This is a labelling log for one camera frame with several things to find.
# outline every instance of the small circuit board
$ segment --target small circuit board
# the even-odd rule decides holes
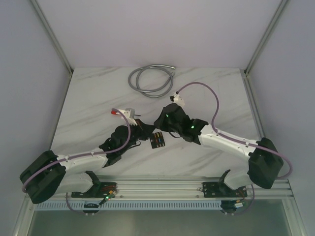
[[[165,146],[165,141],[162,132],[153,133],[150,135],[152,149]]]

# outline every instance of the metal track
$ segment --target metal track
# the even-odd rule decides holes
[[[235,198],[204,198],[199,191],[202,182],[218,181],[218,178],[207,177],[105,177],[99,176],[102,182],[116,182],[117,195],[112,201],[147,201],[147,200],[228,200]],[[288,180],[276,180],[271,189],[257,185],[256,199],[294,199]],[[252,188],[247,186],[248,197],[252,198]],[[64,200],[64,195],[54,196],[51,200]]]

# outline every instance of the white wall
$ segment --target white wall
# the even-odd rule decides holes
[[[314,235],[315,1],[291,1],[252,72],[267,137],[287,155],[290,182]]]
[[[280,0],[38,0],[72,67],[245,68]]]
[[[29,1],[0,1],[0,229],[12,234],[20,173],[49,148],[67,72]]]

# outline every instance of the glass panel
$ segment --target glass panel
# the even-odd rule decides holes
[[[29,236],[290,236],[281,200],[255,200],[239,216],[217,210],[36,211]]]

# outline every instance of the black bracket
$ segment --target black bracket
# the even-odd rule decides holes
[[[94,204],[94,203],[89,203],[89,204],[84,204],[84,208],[99,208],[99,205],[97,205],[97,204]],[[84,213],[90,213],[90,214],[92,214],[92,213],[98,213],[99,212],[99,210],[83,210],[83,212]]]
[[[200,191],[205,198],[245,198],[247,197],[246,187],[240,187],[236,190],[230,189],[228,192],[222,192],[218,182],[203,182]]]
[[[228,200],[228,201],[221,201],[221,207],[222,207],[222,212],[223,213],[230,213],[230,214],[232,214],[232,213],[234,213],[234,212],[236,212],[236,207],[235,207],[235,204],[236,204],[237,202],[236,201],[234,201],[234,200]]]
[[[101,182],[96,192],[91,194],[89,191],[86,193],[73,192],[72,198],[106,198],[109,195],[110,190],[116,190],[117,183],[115,182]]]

